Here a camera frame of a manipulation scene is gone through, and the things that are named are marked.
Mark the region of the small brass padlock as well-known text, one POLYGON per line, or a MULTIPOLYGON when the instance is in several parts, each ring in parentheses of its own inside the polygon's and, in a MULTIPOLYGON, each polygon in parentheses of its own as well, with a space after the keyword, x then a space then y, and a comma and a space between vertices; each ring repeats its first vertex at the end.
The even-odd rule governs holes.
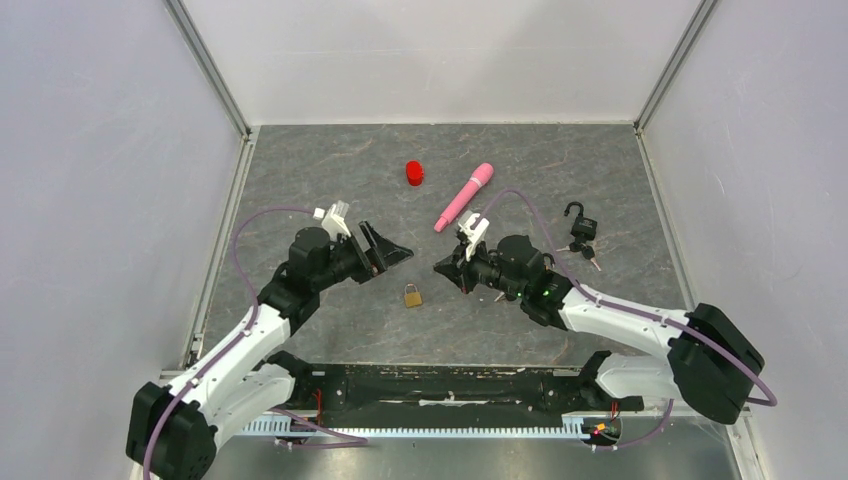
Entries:
POLYGON ((423 305, 423 297, 415 284, 409 283, 404 287, 404 305, 406 308, 415 308, 423 305))

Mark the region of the black-head key set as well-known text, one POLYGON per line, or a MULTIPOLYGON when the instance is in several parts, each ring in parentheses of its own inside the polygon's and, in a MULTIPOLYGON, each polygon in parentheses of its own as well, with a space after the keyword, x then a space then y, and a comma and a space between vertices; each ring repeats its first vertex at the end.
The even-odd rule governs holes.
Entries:
POLYGON ((601 271, 601 267, 596 259, 596 253, 594 248, 582 242, 571 242, 566 247, 562 247, 558 249, 558 252, 569 252, 569 253, 579 253, 585 260, 588 260, 598 271, 601 271))

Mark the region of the black Kaijing padlock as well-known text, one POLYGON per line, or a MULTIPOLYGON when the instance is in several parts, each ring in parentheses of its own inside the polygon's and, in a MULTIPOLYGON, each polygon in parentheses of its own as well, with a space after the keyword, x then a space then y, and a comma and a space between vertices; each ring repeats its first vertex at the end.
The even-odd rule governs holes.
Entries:
POLYGON ((571 235, 579 243, 593 241, 597 235, 598 222, 584 214, 584 205, 578 201, 572 201, 566 206, 564 216, 568 217, 573 209, 577 210, 577 214, 571 227, 571 235))

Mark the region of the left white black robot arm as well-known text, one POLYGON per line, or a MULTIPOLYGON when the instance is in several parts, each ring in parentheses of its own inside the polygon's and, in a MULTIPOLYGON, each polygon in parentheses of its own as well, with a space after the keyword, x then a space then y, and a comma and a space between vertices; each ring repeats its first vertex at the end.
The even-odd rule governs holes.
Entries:
POLYGON ((200 479, 218 450, 256 418, 311 401, 309 376, 265 357, 317 311, 323 291, 346 280, 368 282, 414 255, 368 222, 359 227, 366 248, 343 225, 299 230, 287 260, 223 340, 168 384, 137 391, 125 452, 146 476, 200 479))

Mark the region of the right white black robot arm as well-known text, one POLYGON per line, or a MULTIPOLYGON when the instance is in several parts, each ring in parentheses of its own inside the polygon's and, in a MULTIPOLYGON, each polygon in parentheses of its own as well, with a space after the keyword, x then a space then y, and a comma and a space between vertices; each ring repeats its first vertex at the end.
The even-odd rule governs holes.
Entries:
POLYGON ((700 415, 733 424, 752 402, 765 367, 762 355, 718 307, 662 309, 605 296, 549 265, 552 255, 526 235, 494 249, 463 240, 433 269, 471 293, 485 286, 516 300, 535 323, 592 334, 639 350, 603 354, 577 382, 580 400, 602 408, 624 397, 681 400, 700 415))

